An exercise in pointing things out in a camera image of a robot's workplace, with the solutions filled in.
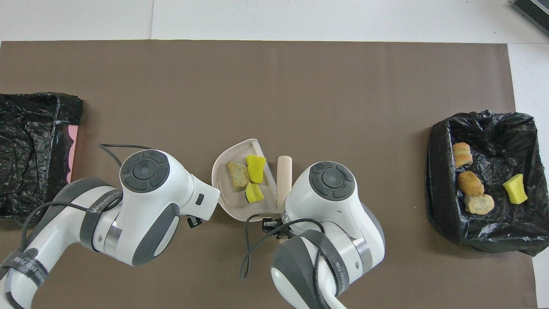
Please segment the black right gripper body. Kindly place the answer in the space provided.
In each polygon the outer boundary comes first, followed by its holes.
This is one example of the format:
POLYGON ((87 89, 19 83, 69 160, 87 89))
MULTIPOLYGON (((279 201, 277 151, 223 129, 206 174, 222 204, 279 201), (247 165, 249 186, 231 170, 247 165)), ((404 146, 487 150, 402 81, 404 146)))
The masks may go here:
POLYGON ((262 241, 266 240, 271 236, 275 236, 277 240, 282 239, 286 236, 288 239, 296 236, 292 230, 291 225, 292 221, 284 223, 281 218, 263 218, 262 219, 262 231, 267 233, 265 237, 262 238, 262 241))

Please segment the notched yellow sponge piece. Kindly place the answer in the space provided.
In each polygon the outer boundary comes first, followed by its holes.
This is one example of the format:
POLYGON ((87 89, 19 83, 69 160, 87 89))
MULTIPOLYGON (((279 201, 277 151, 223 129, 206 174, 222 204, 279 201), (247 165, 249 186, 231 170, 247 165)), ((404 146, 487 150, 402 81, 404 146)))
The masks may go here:
POLYGON ((244 191, 245 199, 247 203, 253 203, 264 200, 263 193, 259 184, 250 182, 247 184, 244 191))

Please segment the beige plastic dustpan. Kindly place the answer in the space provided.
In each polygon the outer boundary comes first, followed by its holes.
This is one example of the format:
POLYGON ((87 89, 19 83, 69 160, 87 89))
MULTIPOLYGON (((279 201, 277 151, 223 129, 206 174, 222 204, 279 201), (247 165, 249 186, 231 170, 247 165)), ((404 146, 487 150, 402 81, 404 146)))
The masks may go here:
POLYGON ((245 157, 249 155, 267 158, 257 139, 247 139, 222 152, 214 162, 211 173, 212 186, 221 192, 218 203, 227 214, 239 221, 246 221, 258 213, 280 214, 282 211, 277 205, 276 180, 268 161, 263 168, 263 183, 259 184, 264 196, 262 201, 248 203, 244 191, 235 191, 227 163, 233 161, 244 164, 245 157))

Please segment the beige brush with black bristles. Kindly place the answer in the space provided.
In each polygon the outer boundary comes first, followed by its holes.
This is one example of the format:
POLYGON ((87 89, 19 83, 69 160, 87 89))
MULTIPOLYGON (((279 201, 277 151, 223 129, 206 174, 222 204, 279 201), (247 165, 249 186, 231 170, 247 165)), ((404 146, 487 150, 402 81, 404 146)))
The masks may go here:
POLYGON ((282 210, 284 202, 292 188, 292 157, 279 156, 277 158, 277 207, 282 210))

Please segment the pale beige bread chunk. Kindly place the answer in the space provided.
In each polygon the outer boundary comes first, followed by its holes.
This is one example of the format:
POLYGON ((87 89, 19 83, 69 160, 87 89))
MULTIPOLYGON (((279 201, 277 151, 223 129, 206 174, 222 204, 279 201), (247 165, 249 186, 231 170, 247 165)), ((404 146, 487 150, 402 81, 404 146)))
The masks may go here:
POLYGON ((245 191, 247 185, 250 183, 247 166, 241 162, 228 161, 227 168, 235 192, 245 191))

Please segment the wavy yellow sponge piece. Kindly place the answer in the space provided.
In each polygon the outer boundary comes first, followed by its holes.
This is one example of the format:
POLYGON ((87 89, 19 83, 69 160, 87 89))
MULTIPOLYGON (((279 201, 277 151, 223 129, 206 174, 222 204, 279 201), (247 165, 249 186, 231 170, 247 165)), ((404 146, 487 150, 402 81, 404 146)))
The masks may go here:
POLYGON ((246 156, 247 171, 249 180, 253 183, 263 182, 263 169, 266 164, 266 158, 261 156, 249 155, 246 156))

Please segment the brown bread roll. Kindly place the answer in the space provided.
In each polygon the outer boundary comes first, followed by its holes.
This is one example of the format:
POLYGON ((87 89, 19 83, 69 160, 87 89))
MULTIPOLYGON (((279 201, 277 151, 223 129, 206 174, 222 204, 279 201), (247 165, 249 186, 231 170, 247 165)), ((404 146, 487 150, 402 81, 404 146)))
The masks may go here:
POLYGON ((472 171, 463 171, 457 176, 459 189, 467 196, 482 196, 485 189, 481 180, 472 171))

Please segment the orange croissant piece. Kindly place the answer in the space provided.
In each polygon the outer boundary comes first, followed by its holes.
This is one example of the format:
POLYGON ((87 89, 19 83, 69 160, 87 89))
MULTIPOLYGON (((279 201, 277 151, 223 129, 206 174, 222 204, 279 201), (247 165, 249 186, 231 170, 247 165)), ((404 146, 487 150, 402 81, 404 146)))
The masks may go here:
POLYGON ((468 143, 459 142, 452 145, 454 167, 470 166, 473 164, 473 156, 468 143))

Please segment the pale round bread piece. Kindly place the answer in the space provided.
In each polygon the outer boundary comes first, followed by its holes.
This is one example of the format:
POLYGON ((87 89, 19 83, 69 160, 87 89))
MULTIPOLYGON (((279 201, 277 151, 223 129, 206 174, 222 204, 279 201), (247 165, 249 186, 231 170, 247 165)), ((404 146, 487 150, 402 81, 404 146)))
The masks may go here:
POLYGON ((486 215, 495 207, 495 202, 490 195, 464 196, 465 211, 476 215, 486 215))

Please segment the small yellow sponge wedge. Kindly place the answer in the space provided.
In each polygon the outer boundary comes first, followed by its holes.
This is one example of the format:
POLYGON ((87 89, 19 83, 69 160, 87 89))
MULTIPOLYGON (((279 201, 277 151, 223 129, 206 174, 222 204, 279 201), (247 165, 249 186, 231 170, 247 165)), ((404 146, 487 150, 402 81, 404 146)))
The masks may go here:
POLYGON ((524 188, 524 175, 522 173, 512 176, 503 183, 511 204, 520 205, 528 200, 524 188))

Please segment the pink bin with black bag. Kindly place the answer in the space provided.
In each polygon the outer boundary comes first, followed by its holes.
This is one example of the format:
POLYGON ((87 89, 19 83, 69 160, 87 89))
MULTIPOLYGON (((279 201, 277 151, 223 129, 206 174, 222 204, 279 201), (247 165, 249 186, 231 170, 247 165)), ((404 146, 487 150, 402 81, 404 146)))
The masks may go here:
POLYGON ((24 221, 68 184, 69 127, 83 110, 63 93, 0 94, 0 220, 24 221))

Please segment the bin lined with black bag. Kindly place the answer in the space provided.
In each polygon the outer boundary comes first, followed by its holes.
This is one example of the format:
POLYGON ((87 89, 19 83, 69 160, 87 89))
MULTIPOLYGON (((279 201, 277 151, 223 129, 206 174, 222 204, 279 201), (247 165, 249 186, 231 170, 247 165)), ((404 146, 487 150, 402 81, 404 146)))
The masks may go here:
POLYGON ((549 190, 534 118, 524 113, 458 113, 429 135, 425 171, 427 216, 445 238, 484 252, 520 251, 535 256, 549 247, 549 190), (470 166, 454 167, 452 145, 468 143, 470 166), (457 176, 472 171, 495 207, 486 215, 465 211, 457 176), (503 187, 522 173, 528 200, 510 203, 503 187))

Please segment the brown table mat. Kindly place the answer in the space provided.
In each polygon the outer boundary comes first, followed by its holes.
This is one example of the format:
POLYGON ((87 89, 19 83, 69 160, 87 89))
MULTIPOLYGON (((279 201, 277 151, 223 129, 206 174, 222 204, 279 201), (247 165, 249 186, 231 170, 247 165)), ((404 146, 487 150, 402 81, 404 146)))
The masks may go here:
POLYGON ((503 44, 3 42, 0 94, 84 100, 73 178, 119 186, 98 143, 156 147, 211 180, 225 149, 258 139, 293 158, 344 164, 383 227, 386 256, 340 297, 362 308, 530 308, 533 262, 485 254, 431 226, 424 168, 431 126, 456 113, 514 110, 503 44))

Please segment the dark grey ribbed device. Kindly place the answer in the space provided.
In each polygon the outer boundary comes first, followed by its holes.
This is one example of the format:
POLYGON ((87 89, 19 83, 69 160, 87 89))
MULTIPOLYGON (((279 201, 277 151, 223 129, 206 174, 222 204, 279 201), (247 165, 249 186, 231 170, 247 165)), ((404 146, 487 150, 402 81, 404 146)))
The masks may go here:
POLYGON ((549 25, 549 0, 514 0, 511 6, 530 20, 549 25))

